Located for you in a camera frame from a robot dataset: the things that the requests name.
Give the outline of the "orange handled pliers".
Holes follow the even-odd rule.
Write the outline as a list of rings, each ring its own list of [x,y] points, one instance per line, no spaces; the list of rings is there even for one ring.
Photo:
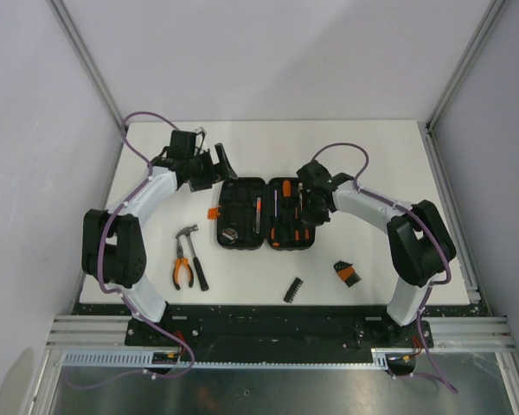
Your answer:
[[[185,271],[188,275],[188,286],[192,288],[194,286],[194,273],[192,271],[191,266],[189,265],[189,260],[184,256],[183,246],[179,239],[176,240],[176,260],[174,264],[174,269],[172,272],[172,282],[177,291],[181,289],[181,272]]]

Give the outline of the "black plastic tool case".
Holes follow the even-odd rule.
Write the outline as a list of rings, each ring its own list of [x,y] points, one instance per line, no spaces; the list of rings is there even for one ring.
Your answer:
[[[283,206],[282,182],[292,183],[291,208]],[[299,215],[298,183],[296,177],[275,177],[265,181],[260,177],[241,177],[228,180],[221,186],[217,206],[208,211],[208,219],[215,222],[217,243],[229,250],[252,251],[267,243],[270,231],[279,228],[280,247],[277,251],[303,251],[315,242],[315,230],[307,227]],[[255,233],[256,198],[262,197],[261,234]],[[221,231],[233,228],[239,239],[232,245],[224,243]]]

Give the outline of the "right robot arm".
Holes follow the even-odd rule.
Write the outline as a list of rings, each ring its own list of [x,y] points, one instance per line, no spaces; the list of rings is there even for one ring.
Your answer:
[[[452,280],[450,263],[456,247],[436,206],[427,200],[406,204],[363,187],[350,175],[332,176],[312,160],[297,172],[303,184],[303,222],[317,227],[330,214],[350,214],[381,230],[398,280],[381,317],[381,335],[401,347],[420,329],[420,318],[433,287]]]

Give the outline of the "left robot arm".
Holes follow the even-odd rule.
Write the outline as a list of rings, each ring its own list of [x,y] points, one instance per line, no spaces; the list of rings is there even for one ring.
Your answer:
[[[145,276],[147,256],[142,228],[157,208],[184,184],[191,191],[212,188],[237,177],[223,144],[201,147],[195,131],[173,130],[170,144],[146,162],[138,185],[110,207],[89,210],[83,219],[82,271],[94,277],[105,294],[118,295],[134,318],[144,325],[144,336],[162,346],[174,335],[173,323],[163,318],[167,303]]]

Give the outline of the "orange handled screwdriver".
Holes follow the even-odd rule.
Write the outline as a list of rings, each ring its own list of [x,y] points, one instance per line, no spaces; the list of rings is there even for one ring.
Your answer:
[[[282,195],[284,208],[290,209],[292,202],[292,183],[289,180],[282,182]]]

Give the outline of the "claw hammer black handle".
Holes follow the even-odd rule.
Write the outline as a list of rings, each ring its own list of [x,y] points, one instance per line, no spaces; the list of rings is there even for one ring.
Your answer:
[[[195,253],[195,248],[191,239],[191,234],[193,232],[198,231],[197,225],[192,225],[189,227],[184,227],[176,234],[176,265],[173,271],[172,279],[175,287],[180,290],[180,284],[178,282],[178,272],[181,267],[184,267],[189,272],[189,287],[192,287],[194,284],[194,279],[197,278],[198,284],[200,286],[201,291],[208,291],[209,285],[208,281],[205,277],[204,271],[202,269],[202,264],[200,259],[197,257]],[[190,255],[192,259],[192,263],[194,265],[194,270],[190,270],[190,265],[188,259],[183,255],[183,246],[181,243],[181,237],[185,237],[190,249]]]

